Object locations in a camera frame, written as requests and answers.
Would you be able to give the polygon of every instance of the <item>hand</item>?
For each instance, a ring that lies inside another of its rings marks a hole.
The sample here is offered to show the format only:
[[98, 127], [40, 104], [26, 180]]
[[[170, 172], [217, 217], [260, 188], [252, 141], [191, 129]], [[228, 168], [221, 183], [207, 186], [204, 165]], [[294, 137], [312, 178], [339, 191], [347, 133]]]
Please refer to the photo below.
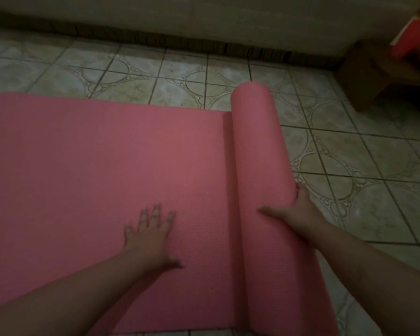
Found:
[[316, 224], [326, 223], [317, 206], [309, 198], [309, 191], [303, 184], [297, 184], [297, 200], [293, 206], [261, 206], [258, 211], [286, 222], [296, 233], [307, 237], [308, 231]]
[[165, 240], [171, 224], [174, 222], [176, 212], [170, 211], [165, 221], [160, 225], [160, 203], [154, 204], [153, 213], [149, 221], [148, 214], [148, 208], [141, 210], [137, 232], [130, 225], [125, 226], [126, 244], [124, 251], [139, 253], [146, 262], [147, 271], [165, 266], [183, 267], [184, 264], [180, 260], [171, 257], [165, 250]]

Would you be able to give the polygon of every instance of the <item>pink yoga mat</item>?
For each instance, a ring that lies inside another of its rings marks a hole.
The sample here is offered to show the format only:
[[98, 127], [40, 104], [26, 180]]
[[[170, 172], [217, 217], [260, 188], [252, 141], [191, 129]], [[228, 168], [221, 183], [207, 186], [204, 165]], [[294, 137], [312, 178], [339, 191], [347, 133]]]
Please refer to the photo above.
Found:
[[314, 250], [256, 212], [296, 199], [272, 96], [248, 82], [231, 106], [0, 95], [0, 304], [118, 253], [161, 201], [187, 266], [137, 283], [97, 330], [336, 334]]

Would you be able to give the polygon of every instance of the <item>wall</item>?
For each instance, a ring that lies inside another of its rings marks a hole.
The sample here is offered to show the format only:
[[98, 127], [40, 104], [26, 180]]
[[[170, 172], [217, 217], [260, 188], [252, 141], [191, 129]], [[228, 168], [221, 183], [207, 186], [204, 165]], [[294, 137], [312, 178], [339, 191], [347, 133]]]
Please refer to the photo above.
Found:
[[53, 20], [343, 56], [358, 39], [391, 41], [420, 0], [0, 0]]

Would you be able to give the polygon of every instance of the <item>person's left arm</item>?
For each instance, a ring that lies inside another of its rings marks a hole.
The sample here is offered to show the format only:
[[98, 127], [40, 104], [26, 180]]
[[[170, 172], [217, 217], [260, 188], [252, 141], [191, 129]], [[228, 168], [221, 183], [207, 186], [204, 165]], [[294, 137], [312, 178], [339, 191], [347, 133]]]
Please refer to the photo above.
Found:
[[120, 254], [1, 305], [0, 336], [85, 335], [146, 272], [183, 266], [164, 247], [174, 217], [171, 211], [159, 224], [159, 203], [149, 221], [148, 209], [143, 209], [139, 230], [125, 227]]

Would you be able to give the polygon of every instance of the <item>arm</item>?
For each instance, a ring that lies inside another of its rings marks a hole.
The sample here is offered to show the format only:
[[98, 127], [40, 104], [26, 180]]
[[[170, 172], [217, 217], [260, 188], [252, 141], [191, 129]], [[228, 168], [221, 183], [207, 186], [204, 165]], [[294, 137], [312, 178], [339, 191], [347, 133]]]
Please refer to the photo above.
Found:
[[120, 254], [38, 288], [0, 306], [1, 335], [84, 335], [143, 274], [164, 266], [182, 266], [165, 251], [174, 221], [170, 212], [159, 227], [160, 204], [140, 213], [139, 231], [125, 228]]
[[308, 189], [297, 186], [295, 205], [258, 210], [285, 221], [308, 239], [384, 332], [420, 335], [420, 271], [330, 224], [311, 202]]

